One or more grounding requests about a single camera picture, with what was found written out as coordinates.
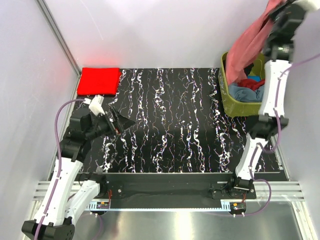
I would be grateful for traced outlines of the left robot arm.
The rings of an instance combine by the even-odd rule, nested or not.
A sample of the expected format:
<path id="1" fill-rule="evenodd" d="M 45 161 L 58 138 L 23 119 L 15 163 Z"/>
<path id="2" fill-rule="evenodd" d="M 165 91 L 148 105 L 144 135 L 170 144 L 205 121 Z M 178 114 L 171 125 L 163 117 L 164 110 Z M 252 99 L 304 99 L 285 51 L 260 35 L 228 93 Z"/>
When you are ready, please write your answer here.
<path id="1" fill-rule="evenodd" d="M 135 122 L 109 108 L 94 113 L 88 108 L 77 109 L 58 144 L 53 175 L 40 208 L 32 220 L 26 220 L 21 231 L 31 240 L 71 240 L 82 213 L 94 198 L 110 193 L 107 178 L 101 173 L 85 176 L 80 189 L 71 195 L 72 186 L 91 150 L 93 140 L 101 136 L 117 136 Z"/>

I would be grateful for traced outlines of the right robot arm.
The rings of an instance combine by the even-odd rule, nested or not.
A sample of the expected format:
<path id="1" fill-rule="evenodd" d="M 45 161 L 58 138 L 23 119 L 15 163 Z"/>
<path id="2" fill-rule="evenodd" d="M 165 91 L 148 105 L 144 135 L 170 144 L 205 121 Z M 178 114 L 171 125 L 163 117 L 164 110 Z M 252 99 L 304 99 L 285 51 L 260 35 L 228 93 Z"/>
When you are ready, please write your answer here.
<path id="1" fill-rule="evenodd" d="M 226 79 L 229 84 L 243 80 L 245 68 L 258 54 L 264 55 L 264 91 L 257 115 L 248 131 L 244 152 L 224 191 L 239 198 L 253 189 L 254 170 L 261 153 L 273 153 L 277 145 L 267 149 L 274 136 L 280 136 L 288 123 L 284 98 L 293 63 L 294 36 L 308 13 L 320 9 L 318 0 L 270 0 L 264 12 L 235 41 L 226 55 Z"/>

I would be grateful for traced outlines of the pink t shirt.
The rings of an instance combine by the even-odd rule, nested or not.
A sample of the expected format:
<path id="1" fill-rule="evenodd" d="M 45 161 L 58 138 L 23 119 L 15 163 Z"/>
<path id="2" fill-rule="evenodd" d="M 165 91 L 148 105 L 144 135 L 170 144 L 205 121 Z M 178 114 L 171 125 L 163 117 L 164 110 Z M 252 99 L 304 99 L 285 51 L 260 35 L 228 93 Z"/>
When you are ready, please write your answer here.
<path id="1" fill-rule="evenodd" d="M 274 23 L 269 14 L 283 3 L 284 0 L 268 1 L 262 15 L 232 45 L 227 53 L 225 65 L 228 85 L 247 78 L 245 68 L 255 61 L 272 30 Z"/>

